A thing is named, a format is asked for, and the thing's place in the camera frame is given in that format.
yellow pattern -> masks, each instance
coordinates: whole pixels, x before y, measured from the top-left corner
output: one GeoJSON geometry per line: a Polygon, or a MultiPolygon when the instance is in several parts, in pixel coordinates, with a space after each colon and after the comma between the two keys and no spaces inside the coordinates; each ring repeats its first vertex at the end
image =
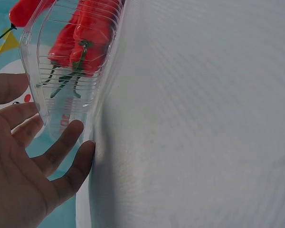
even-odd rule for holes
{"type": "Polygon", "coordinates": [[[19,46],[19,42],[11,31],[6,34],[3,39],[4,43],[0,45],[0,54],[13,48],[17,48],[19,46]]]}

hand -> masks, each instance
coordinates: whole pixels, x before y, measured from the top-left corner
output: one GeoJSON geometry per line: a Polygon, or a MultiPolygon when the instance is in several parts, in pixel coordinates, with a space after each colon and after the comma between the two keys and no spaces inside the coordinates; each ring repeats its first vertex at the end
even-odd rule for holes
{"type": "MultiPolygon", "coordinates": [[[[0,74],[0,104],[16,99],[27,87],[24,74],[0,74]]],[[[75,145],[83,124],[71,122],[43,155],[29,158],[25,148],[43,124],[39,116],[34,116],[36,113],[34,103],[0,110],[0,228],[37,227],[45,216],[79,190],[92,166],[95,144],[87,141],[79,148],[67,173],[49,181],[47,176],[75,145]]]]}

red object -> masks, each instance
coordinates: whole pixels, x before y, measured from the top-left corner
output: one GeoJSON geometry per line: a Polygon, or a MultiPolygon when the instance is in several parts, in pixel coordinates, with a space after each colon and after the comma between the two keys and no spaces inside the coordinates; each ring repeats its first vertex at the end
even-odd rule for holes
{"type": "Polygon", "coordinates": [[[116,13],[119,0],[85,0],[80,12],[77,27],[74,31],[75,47],[70,56],[70,65],[74,71],[83,71],[93,75],[105,60],[105,47],[112,38],[111,17],[116,13]],[[81,41],[92,44],[87,48],[82,60],[81,69],[74,63],[79,62],[84,48],[79,45],[81,41]]]}
{"type": "MultiPolygon", "coordinates": [[[[112,0],[101,0],[102,3],[107,2],[107,4],[103,4],[103,8],[111,1],[112,0]]],[[[100,8],[93,7],[93,4],[96,3],[96,0],[84,1],[78,24],[74,31],[74,40],[76,43],[81,40],[87,40],[92,42],[93,46],[97,46],[108,44],[111,40],[111,19],[93,13],[95,9],[100,10],[100,8]]]]}
{"type": "MultiPolygon", "coordinates": [[[[82,55],[84,48],[79,44],[76,44],[73,52],[70,56],[70,64],[73,65],[74,62],[78,62],[82,55]]],[[[103,50],[98,48],[89,47],[85,59],[83,60],[83,73],[87,76],[92,76],[95,71],[97,71],[105,60],[105,53],[103,50]]]]}
{"type": "Polygon", "coordinates": [[[120,16],[121,9],[118,0],[89,0],[86,4],[91,16],[100,15],[103,17],[112,18],[120,16]]]}
{"type": "Polygon", "coordinates": [[[70,55],[72,53],[72,49],[75,45],[75,41],[73,38],[73,34],[79,19],[80,10],[82,8],[81,3],[83,0],[79,2],[79,5],[72,15],[71,20],[68,24],[60,31],[57,36],[55,44],[52,46],[50,51],[48,52],[48,59],[51,60],[51,63],[58,67],[67,67],[69,66],[70,55]]]}
{"type": "MultiPolygon", "coordinates": [[[[19,0],[9,11],[9,20],[16,27],[25,27],[41,0],[19,0]]],[[[37,15],[49,8],[55,0],[43,0],[37,15]]]]}
{"type": "Polygon", "coordinates": [[[24,102],[29,102],[30,98],[31,98],[31,95],[30,94],[26,94],[25,97],[24,97],[24,102]]]}

clear plastic container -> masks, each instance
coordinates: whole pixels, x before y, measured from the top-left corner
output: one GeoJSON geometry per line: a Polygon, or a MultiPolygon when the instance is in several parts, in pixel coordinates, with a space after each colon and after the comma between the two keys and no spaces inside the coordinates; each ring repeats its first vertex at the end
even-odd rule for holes
{"type": "Polygon", "coordinates": [[[20,56],[39,114],[58,138],[95,104],[109,72],[124,0],[42,0],[20,40],[20,56]]]}

white fabric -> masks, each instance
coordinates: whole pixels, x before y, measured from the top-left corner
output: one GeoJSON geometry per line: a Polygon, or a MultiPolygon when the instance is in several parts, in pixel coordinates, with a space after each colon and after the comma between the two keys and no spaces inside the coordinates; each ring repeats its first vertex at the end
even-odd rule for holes
{"type": "Polygon", "coordinates": [[[128,0],[121,35],[81,218],[285,228],[285,0],[128,0]]]}

